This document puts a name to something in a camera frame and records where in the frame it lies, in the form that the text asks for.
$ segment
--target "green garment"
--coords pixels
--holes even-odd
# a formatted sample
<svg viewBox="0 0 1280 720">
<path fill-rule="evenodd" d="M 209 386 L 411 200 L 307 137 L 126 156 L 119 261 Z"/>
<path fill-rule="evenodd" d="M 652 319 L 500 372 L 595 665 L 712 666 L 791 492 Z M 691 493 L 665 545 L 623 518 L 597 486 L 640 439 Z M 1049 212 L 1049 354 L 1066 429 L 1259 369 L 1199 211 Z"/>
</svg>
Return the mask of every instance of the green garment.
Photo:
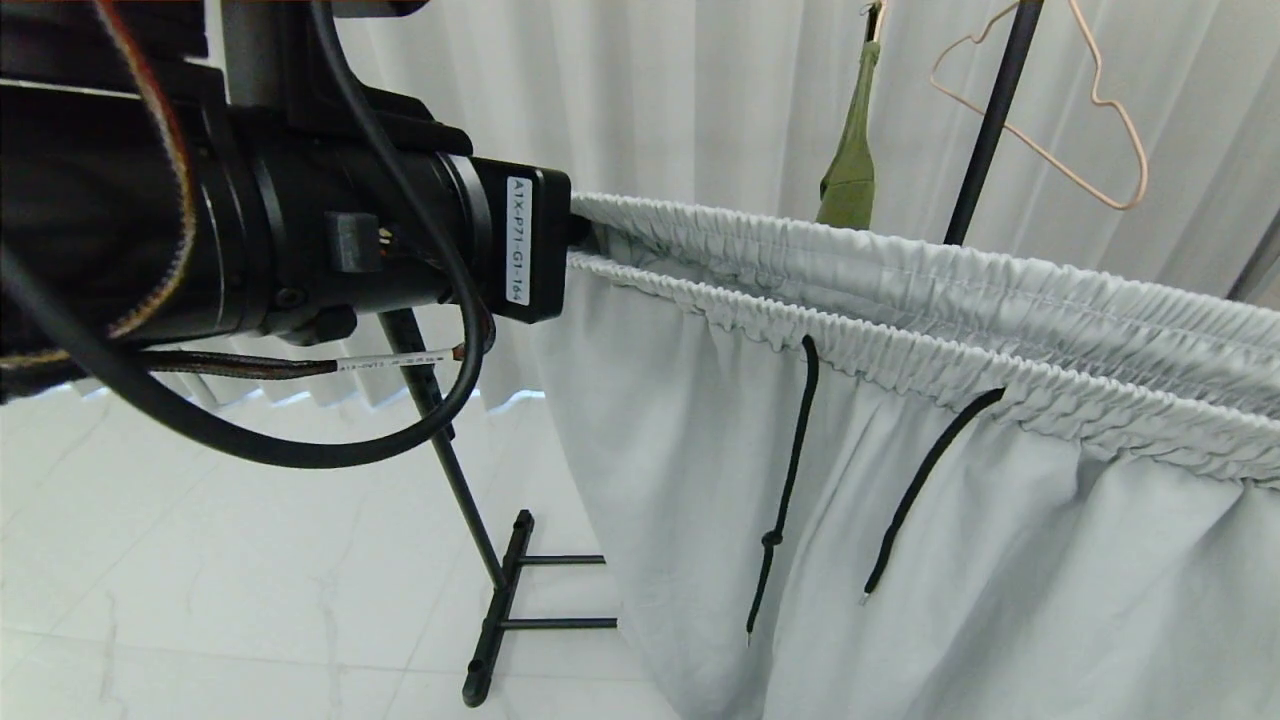
<svg viewBox="0 0 1280 720">
<path fill-rule="evenodd" d="M 879 60 L 879 42 L 863 45 L 863 64 L 858 70 L 858 87 L 849 104 L 845 133 L 840 137 L 836 156 L 822 178 L 822 208 L 818 222 L 836 228 L 867 229 L 872 224 L 876 201 L 876 165 L 867 143 L 867 106 L 872 97 L 872 78 Z"/>
</svg>

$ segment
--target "black metal pole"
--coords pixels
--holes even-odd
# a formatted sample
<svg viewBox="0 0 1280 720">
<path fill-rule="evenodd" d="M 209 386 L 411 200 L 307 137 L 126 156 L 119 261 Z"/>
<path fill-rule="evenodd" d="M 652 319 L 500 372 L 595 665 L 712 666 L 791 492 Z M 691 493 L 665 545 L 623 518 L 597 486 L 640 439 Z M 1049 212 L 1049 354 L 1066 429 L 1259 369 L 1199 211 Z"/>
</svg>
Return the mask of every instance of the black metal pole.
<svg viewBox="0 0 1280 720">
<path fill-rule="evenodd" d="M 378 319 L 383 324 L 383 331 L 387 332 L 387 340 L 390 341 L 392 350 L 396 352 L 422 352 L 426 350 L 426 345 L 422 342 L 422 332 L 417 327 L 417 318 L 413 316 L 412 310 L 379 313 Z M 401 368 L 401 373 L 404 375 L 404 384 L 408 386 L 408 393 L 413 398 L 413 405 L 417 406 L 419 413 L 426 415 L 439 405 L 440 386 L 435 382 L 435 370 L 430 365 L 410 365 Z M 493 548 L 493 542 L 489 541 L 489 532 L 484 528 L 480 509 L 476 507 L 475 497 L 471 495 L 467 479 L 462 474 L 462 465 L 458 464 L 458 456 L 453 452 L 453 445 L 449 442 L 451 437 L 453 437 L 452 425 L 445 432 L 433 437 L 431 445 L 435 447 L 435 455 L 440 459 L 440 466 L 444 468 L 444 478 L 449 482 L 453 498 L 458 501 L 458 509 L 462 510 L 462 519 L 467 523 L 471 539 L 475 542 L 476 550 L 480 551 L 480 560 L 484 561 L 484 568 L 489 573 L 489 579 L 493 582 L 494 589 L 506 589 L 507 578 L 502 571 L 502 562 L 498 560 L 498 552 Z"/>
<path fill-rule="evenodd" d="M 991 99 L 987 101 L 987 114 L 978 129 L 978 141 L 973 146 L 973 156 L 969 158 L 969 169 L 964 173 L 960 195 L 956 197 L 956 206 L 951 213 L 951 223 L 947 225 L 947 234 L 943 240 L 945 245 L 964 245 L 964 236 L 969 232 L 973 211 L 978 206 L 978 196 L 982 195 L 982 184 L 987 181 L 987 170 L 991 169 L 991 160 L 996 156 L 1000 133 L 1005 128 L 1005 119 L 1009 118 L 1009 108 L 1014 102 L 1018 78 L 1023 74 L 1027 51 L 1030 50 L 1042 6 L 1043 0 L 1020 0 L 1018 3 L 1014 24 L 1009 31 L 1009 42 L 1005 45 L 1005 55 L 1000 59 L 996 83 L 992 86 Z"/>
</svg>

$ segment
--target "black cable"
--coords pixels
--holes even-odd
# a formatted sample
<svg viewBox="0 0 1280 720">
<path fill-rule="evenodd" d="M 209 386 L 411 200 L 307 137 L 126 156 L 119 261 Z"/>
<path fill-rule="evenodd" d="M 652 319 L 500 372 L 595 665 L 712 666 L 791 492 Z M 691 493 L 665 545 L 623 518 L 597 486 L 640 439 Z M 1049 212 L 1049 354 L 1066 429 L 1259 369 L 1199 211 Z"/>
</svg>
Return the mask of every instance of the black cable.
<svg viewBox="0 0 1280 720">
<path fill-rule="evenodd" d="M 1000 402 L 1000 398 L 1005 396 L 1005 388 L 988 389 L 987 392 L 979 395 L 959 415 L 951 424 L 947 425 L 946 430 L 938 436 L 938 439 L 933 442 L 933 447 L 929 452 L 924 455 L 924 461 L 920 466 L 915 469 L 915 477 L 911 478 L 911 484 L 906 488 L 906 495 L 897 503 L 897 510 L 893 512 L 893 520 L 888 524 L 888 529 L 884 530 L 884 539 L 881 541 L 879 556 L 876 557 L 876 568 L 872 569 L 872 574 L 867 578 L 867 584 L 863 585 L 863 600 L 876 592 L 876 585 L 879 584 L 881 575 L 884 574 L 884 569 L 888 568 L 888 557 L 893 552 L 893 539 L 897 538 L 897 530 L 901 529 L 902 523 L 906 521 L 906 514 L 911 511 L 911 503 L 915 502 L 916 496 L 920 495 L 920 489 L 924 487 L 924 482 L 929 479 L 929 473 L 933 471 L 933 466 L 938 464 L 942 454 L 946 452 L 947 447 L 951 446 L 951 441 L 960 434 L 960 430 L 965 428 L 978 413 L 982 413 L 987 407 Z"/>
<path fill-rule="evenodd" d="M 378 124 L 358 81 L 347 65 L 332 9 L 324 3 L 312 1 L 311 17 L 315 20 L 321 50 L 344 100 L 374 147 L 380 164 L 426 229 L 428 240 L 435 245 L 462 307 L 466 332 L 462 368 L 457 382 L 439 407 L 399 432 L 362 442 L 317 445 L 264 436 L 206 413 L 148 375 L 127 351 L 114 347 L 90 331 L 58 293 L 32 273 L 22 258 L 10 251 L 3 238 L 0 238 L 0 279 L 4 282 L 4 291 L 27 311 L 54 343 L 67 350 L 87 373 L 96 375 L 102 384 L 157 423 L 214 450 L 244 460 L 285 468 L 329 469 L 393 457 L 422 445 L 445 428 L 466 405 L 479 379 L 485 345 L 483 338 L 486 336 L 484 324 L 486 311 L 462 256 L 413 193 L 394 146 Z"/>
<path fill-rule="evenodd" d="M 787 524 L 787 509 L 791 506 L 791 491 L 796 487 L 796 471 L 800 469 L 800 448 L 804 447 L 804 434 L 809 428 L 809 411 L 813 409 L 813 397 L 818 392 L 818 346 L 813 338 L 804 336 L 800 341 L 804 346 L 805 369 L 804 395 L 800 397 L 800 416 L 796 419 L 796 434 L 791 441 L 791 462 L 787 465 L 787 479 L 782 484 L 782 498 L 778 501 L 778 519 L 773 529 L 764 533 L 760 544 L 764 546 L 764 560 L 760 561 L 760 579 L 755 583 L 755 597 L 751 598 L 751 611 L 746 615 L 746 634 L 755 629 L 755 616 L 760 614 L 760 602 L 764 600 L 764 588 L 769 583 L 769 570 L 773 568 L 773 548 L 782 544 L 782 528 Z"/>
</svg>

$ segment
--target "black drawstring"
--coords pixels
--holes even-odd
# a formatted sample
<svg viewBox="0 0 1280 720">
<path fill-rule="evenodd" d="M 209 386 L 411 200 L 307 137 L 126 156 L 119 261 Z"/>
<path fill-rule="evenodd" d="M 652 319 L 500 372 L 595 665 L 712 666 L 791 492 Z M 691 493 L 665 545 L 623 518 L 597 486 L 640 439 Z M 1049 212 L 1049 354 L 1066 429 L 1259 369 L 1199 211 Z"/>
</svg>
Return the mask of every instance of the black drawstring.
<svg viewBox="0 0 1280 720">
<path fill-rule="evenodd" d="M 863 600 L 860 602 L 865 603 L 867 598 L 876 592 L 876 585 L 879 584 L 881 575 L 884 574 L 884 569 L 888 566 L 888 556 L 893 552 L 893 538 L 897 537 L 899 528 L 906 520 L 906 514 L 911 510 L 911 503 L 915 502 L 915 496 L 920 495 L 920 488 L 924 487 L 924 480 L 929 479 L 929 473 L 933 471 L 933 466 L 938 464 L 938 459 L 946 452 L 947 446 L 951 441 L 960 434 L 960 430 L 973 420 L 978 413 L 982 413 L 987 407 L 991 407 L 1000 398 L 1005 396 L 1005 388 L 989 389 L 977 397 L 973 402 L 965 406 L 964 410 L 956 415 L 955 420 L 947 425 L 947 429 L 938 436 L 938 439 L 929 448 L 929 452 L 924 456 L 924 461 L 915 470 L 915 477 L 911 478 L 911 484 L 906 488 L 906 495 L 897 503 L 897 511 L 893 512 L 893 521 L 890 523 L 888 529 L 884 530 L 884 539 L 881 541 L 881 553 L 876 559 L 876 568 L 872 569 L 872 574 L 867 578 L 867 584 L 863 585 Z"/>
<path fill-rule="evenodd" d="M 760 543 L 764 546 L 764 561 L 760 562 L 760 580 L 755 584 L 755 597 L 751 598 L 751 612 L 746 616 L 746 634 L 751 634 L 755 628 L 755 616 L 760 612 L 760 601 L 764 600 L 764 585 L 769 582 L 769 568 L 773 566 L 773 548 L 782 544 L 782 527 L 787 521 L 787 506 L 791 505 L 791 491 L 796 484 L 796 469 L 800 468 L 800 447 L 804 445 L 804 432 L 809 427 L 809 410 L 813 407 L 813 396 L 818 391 L 818 346 L 813 338 L 804 336 L 800 341 L 804 346 L 805 359 L 809 363 L 804 382 L 804 396 L 800 398 L 800 416 L 796 419 L 796 437 L 791 442 L 791 465 L 787 466 L 787 482 L 782 486 L 782 500 L 778 501 L 778 521 L 773 529 L 764 533 Z"/>
</svg>

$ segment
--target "white label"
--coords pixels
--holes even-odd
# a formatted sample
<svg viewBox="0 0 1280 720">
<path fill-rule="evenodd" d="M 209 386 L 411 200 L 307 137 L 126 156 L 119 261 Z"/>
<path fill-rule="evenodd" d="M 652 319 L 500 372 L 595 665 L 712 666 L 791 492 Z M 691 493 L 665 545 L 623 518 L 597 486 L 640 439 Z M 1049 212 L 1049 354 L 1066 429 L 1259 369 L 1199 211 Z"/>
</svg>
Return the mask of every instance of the white label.
<svg viewBox="0 0 1280 720">
<path fill-rule="evenodd" d="M 529 306 L 529 270 L 534 232 L 534 183 L 507 178 L 507 302 Z"/>
</svg>

